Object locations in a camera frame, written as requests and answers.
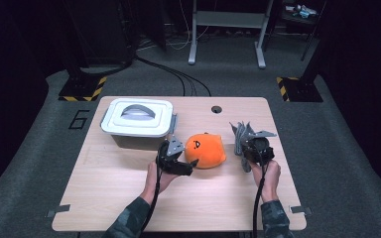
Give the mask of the dark curtain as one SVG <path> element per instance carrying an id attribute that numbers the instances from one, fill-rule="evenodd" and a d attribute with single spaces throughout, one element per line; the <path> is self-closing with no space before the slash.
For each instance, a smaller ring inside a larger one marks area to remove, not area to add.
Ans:
<path id="1" fill-rule="evenodd" d="M 59 68 L 49 0 L 0 0 L 0 176 L 30 130 Z"/>
<path id="2" fill-rule="evenodd" d="M 381 178 L 381 0 L 330 0 L 321 32 L 324 80 Z"/>

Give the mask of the grey cloth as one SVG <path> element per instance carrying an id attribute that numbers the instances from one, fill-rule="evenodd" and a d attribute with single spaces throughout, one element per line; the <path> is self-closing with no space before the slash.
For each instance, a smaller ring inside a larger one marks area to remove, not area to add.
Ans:
<path id="1" fill-rule="evenodd" d="M 249 161 L 244 155 L 243 149 L 247 146 L 246 141 L 254 138 L 254 130 L 249 123 L 238 122 L 236 126 L 231 125 L 232 132 L 235 136 L 234 154 L 241 158 L 241 166 L 245 173 L 251 172 Z"/>

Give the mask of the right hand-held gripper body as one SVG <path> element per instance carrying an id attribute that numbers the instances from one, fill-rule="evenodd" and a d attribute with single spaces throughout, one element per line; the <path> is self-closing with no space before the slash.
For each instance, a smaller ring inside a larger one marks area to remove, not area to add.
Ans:
<path id="1" fill-rule="evenodd" d="M 274 133 L 260 131 L 248 133 L 241 139 L 244 157 L 253 163 L 266 164 L 274 157 L 274 149 L 270 146 L 269 137 L 275 137 Z"/>

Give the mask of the white metal desk frame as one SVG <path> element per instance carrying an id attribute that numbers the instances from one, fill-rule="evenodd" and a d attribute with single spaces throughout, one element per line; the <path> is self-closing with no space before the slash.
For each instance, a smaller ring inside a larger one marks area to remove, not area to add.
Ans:
<path id="1" fill-rule="evenodd" d="M 260 69 L 266 68 L 263 55 L 263 41 L 270 20 L 271 10 L 274 0 L 265 0 L 266 10 L 264 13 L 242 13 L 242 12 L 217 12 L 200 11 L 197 9 L 197 0 L 192 0 L 192 20 L 191 20 L 191 43 L 188 64 L 194 65 L 196 61 L 197 39 L 196 30 L 198 26 L 206 27 L 231 27 L 258 29 L 260 35 L 258 41 L 254 43 L 257 64 Z"/>

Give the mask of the orange plush toy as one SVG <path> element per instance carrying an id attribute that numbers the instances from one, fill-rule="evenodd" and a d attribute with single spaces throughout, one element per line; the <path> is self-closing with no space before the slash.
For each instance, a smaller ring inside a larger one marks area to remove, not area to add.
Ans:
<path id="1" fill-rule="evenodd" d="M 188 163 L 197 160 L 199 169 L 211 169 L 226 161 L 226 154 L 220 135 L 195 134 L 185 144 L 185 159 Z"/>

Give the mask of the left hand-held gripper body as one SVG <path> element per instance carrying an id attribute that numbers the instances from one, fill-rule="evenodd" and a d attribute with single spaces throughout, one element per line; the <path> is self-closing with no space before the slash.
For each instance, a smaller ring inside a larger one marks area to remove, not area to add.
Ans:
<path id="1" fill-rule="evenodd" d="M 180 173 L 183 170 L 183 165 L 178 161 L 178 157 L 183 150 L 183 143 L 178 139 L 165 140 L 158 150 L 158 167 L 165 173 Z"/>

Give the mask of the person's left hand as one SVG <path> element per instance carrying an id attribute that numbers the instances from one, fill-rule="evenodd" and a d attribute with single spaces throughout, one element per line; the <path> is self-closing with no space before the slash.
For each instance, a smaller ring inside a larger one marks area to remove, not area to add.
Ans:
<path id="1" fill-rule="evenodd" d="M 177 175 L 162 174 L 160 178 L 157 178 L 157 175 L 157 164 L 155 162 L 151 162 L 148 165 L 144 189 L 140 194 L 140 197 L 143 198 L 148 204 L 152 204 L 154 196 L 157 193 L 157 181 L 160 182 L 159 192 L 163 192 L 170 185 L 170 183 L 178 177 Z"/>

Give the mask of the black cabinet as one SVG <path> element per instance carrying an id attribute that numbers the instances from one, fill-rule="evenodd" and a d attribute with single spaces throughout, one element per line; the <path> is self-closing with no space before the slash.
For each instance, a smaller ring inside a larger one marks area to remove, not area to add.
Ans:
<path id="1" fill-rule="evenodd" d="M 132 60 L 121 0 L 65 0 L 88 65 L 126 65 Z"/>

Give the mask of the black shelf stand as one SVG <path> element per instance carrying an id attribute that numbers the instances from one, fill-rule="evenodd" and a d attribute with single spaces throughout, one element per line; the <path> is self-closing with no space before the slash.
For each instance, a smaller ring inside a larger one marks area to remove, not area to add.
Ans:
<path id="1" fill-rule="evenodd" d="M 311 9 L 317 11 L 316 16 L 310 16 L 308 18 L 302 18 L 301 16 L 293 16 L 291 13 L 285 11 L 285 6 L 290 5 L 305 5 Z M 312 40 L 318 29 L 318 24 L 321 19 L 321 15 L 327 5 L 327 0 L 293 0 L 292 2 L 283 2 L 279 13 L 279 19 L 286 24 L 297 26 L 299 29 L 305 29 L 307 35 L 307 44 L 302 54 L 301 60 L 304 60 L 306 54 L 312 44 Z"/>

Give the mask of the person's right hand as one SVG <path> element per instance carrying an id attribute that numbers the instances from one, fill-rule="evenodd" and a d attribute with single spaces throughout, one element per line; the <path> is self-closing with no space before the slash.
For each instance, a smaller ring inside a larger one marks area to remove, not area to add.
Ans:
<path id="1" fill-rule="evenodd" d="M 281 174 L 280 165 L 272 160 L 269 162 L 266 172 L 262 171 L 262 168 L 250 162 L 253 178 L 257 186 L 260 186 L 261 179 L 264 179 L 263 188 L 261 191 L 261 198 L 264 203 L 278 200 L 277 187 L 279 183 L 279 177 Z"/>

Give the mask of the clear plastic storage box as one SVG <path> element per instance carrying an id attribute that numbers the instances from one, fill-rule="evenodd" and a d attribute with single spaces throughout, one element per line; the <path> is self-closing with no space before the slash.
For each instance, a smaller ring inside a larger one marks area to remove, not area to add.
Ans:
<path id="1" fill-rule="evenodd" d="M 118 147 L 132 150 L 157 151 L 160 145 L 166 140 L 165 137 L 131 137 L 112 135 Z"/>

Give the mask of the white lid with grey handle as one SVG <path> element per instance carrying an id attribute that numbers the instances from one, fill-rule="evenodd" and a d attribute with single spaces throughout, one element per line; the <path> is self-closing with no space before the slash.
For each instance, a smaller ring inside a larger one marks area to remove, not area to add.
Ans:
<path id="1" fill-rule="evenodd" d="M 167 100 L 118 98 L 110 102 L 100 128 L 116 136 L 161 138 L 173 133 L 176 124 L 174 106 Z"/>

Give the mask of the blue white small clutter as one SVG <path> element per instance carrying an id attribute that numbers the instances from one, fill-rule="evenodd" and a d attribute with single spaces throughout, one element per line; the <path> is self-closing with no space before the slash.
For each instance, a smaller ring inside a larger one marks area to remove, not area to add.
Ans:
<path id="1" fill-rule="evenodd" d="M 305 5 L 286 5 L 285 11 L 291 13 L 293 16 L 301 16 L 302 18 L 308 18 L 310 16 L 316 16 L 318 12 L 314 9 L 311 9 Z"/>

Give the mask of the grey tape strip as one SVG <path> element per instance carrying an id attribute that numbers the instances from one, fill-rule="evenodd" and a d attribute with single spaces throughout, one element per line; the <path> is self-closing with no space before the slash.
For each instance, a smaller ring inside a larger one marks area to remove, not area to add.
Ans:
<path id="1" fill-rule="evenodd" d="M 303 215 L 312 215 L 313 211 L 306 206 L 291 206 L 290 210 L 292 213 L 302 213 Z"/>
<path id="2" fill-rule="evenodd" d="M 70 205 L 69 204 L 59 205 L 59 206 L 57 206 L 55 208 L 50 209 L 46 213 L 46 217 L 47 218 L 53 218 L 57 213 L 66 212 L 66 211 L 69 211 L 69 209 L 70 209 Z"/>

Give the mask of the black stand base hazard stripes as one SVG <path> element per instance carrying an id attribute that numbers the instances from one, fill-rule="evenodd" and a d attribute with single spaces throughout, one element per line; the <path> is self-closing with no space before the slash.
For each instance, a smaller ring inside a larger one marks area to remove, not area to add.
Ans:
<path id="1" fill-rule="evenodd" d="M 81 78 L 70 78 L 59 93 L 62 101 L 95 101 L 100 95 L 106 77 L 82 76 Z"/>
<path id="2" fill-rule="evenodd" d="M 277 77 L 276 80 L 286 102 L 322 102 L 316 86 L 312 83 L 305 83 L 297 77 Z"/>

